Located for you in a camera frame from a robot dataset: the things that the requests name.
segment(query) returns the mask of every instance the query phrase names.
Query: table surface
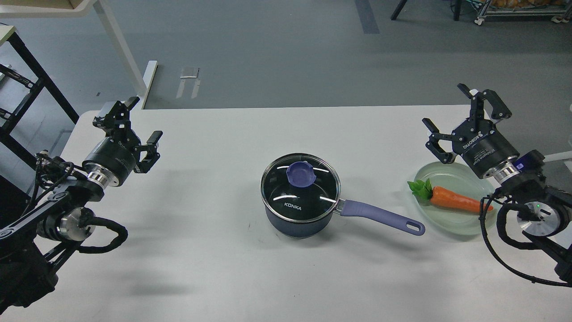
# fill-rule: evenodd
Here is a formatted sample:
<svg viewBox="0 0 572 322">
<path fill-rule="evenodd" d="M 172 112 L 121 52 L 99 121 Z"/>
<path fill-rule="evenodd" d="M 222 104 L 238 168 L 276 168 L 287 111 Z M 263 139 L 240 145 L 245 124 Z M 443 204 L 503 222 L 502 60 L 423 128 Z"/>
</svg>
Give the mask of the table surface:
<svg viewBox="0 0 572 322">
<path fill-rule="evenodd" d="M 80 118 L 64 159 L 81 163 L 103 138 L 95 114 Z M 466 105 L 134 111 L 143 142 L 164 131 L 161 159 L 88 204 L 126 226 L 128 240 L 110 253 L 75 254 L 55 292 L 1 320 L 570 321 L 570 289 L 513 275 L 479 235 L 430 224 L 408 192 L 406 181 L 436 161 L 421 118 L 450 132 L 467 114 Z M 266 166 L 291 152 L 328 161 L 342 198 L 417 219 L 425 235 L 338 216 L 309 238 L 282 235 L 259 185 Z M 98 228 L 84 245 L 112 237 Z M 557 279 L 544 253 L 490 237 L 508 264 Z"/>
<path fill-rule="evenodd" d="M 15 31 L 16 28 L 14 26 L 0 26 L 0 46 L 2 46 Z"/>
<path fill-rule="evenodd" d="M 0 18 L 73 18 L 89 13 L 97 0 L 83 0 L 74 9 L 0 5 Z"/>
</svg>

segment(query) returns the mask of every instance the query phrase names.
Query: pot lid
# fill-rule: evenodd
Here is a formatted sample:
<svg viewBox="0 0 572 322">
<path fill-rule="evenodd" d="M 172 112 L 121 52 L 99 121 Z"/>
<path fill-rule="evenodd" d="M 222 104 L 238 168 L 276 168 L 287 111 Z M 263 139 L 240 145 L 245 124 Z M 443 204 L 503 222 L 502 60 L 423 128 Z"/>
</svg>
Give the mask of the pot lid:
<svg viewBox="0 0 572 322">
<path fill-rule="evenodd" d="M 264 171 L 261 192 L 266 206 L 280 218 L 312 222 L 327 216 L 340 195 L 337 173 L 310 154 L 289 154 Z"/>
</svg>

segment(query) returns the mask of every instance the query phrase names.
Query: orange carrot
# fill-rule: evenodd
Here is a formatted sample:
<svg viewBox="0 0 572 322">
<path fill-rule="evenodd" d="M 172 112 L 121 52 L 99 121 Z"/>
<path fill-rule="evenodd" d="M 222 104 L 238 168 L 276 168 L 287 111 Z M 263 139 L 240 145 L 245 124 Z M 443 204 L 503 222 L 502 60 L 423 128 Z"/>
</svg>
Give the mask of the orange carrot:
<svg viewBox="0 0 572 322">
<path fill-rule="evenodd" d="M 455 208 L 460 210 L 467 210 L 473 213 L 479 213 L 480 202 L 454 193 L 443 187 L 431 187 L 429 179 L 424 182 L 422 180 L 417 180 L 416 182 L 408 181 L 407 184 L 412 191 L 412 194 L 418 196 L 419 198 L 429 200 L 433 205 Z"/>
</svg>

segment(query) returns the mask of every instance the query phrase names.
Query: navy blue pot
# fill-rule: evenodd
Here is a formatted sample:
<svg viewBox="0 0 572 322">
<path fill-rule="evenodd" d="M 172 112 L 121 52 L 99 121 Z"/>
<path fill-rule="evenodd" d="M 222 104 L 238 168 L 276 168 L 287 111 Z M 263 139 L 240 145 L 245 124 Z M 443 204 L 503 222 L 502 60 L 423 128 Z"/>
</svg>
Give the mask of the navy blue pot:
<svg viewBox="0 0 572 322">
<path fill-rule="evenodd" d="M 425 226 L 413 219 L 363 202 L 340 199 L 340 179 L 324 160 L 310 154 L 288 154 L 264 171 L 260 193 L 273 226 L 291 237 L 309 237 L 324 229 L 332 214 L 364 217 L 413 235 Z"/>
</svg>

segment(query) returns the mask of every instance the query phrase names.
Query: plate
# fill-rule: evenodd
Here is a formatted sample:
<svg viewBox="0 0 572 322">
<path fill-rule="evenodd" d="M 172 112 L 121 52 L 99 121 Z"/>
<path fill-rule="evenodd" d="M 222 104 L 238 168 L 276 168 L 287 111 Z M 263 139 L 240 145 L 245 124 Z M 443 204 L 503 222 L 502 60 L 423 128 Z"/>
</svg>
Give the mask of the plate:
<svg viewBox="0 0 572 322">
<path fill-rule="evenodd" d="M 425 181 L 427 179 L 431 179 L 431 186 L 442 186 L 476 200 L 494 192 L 490 182 L 479 179 L 469 167 L 459 163 L 429 163 L 419 169 L 415 175 L 415 180 Z M 423 215 L 444 230 L 457 235 L 480 234 L 478 214 L 434 206 L 429 201 L 417 197 L 415 199 Z M 497 210 L 497 207 L 494 207 L 487 213 L 487 219 L 484 222 L 487 228 L 495 223 Z"/>
</svg>

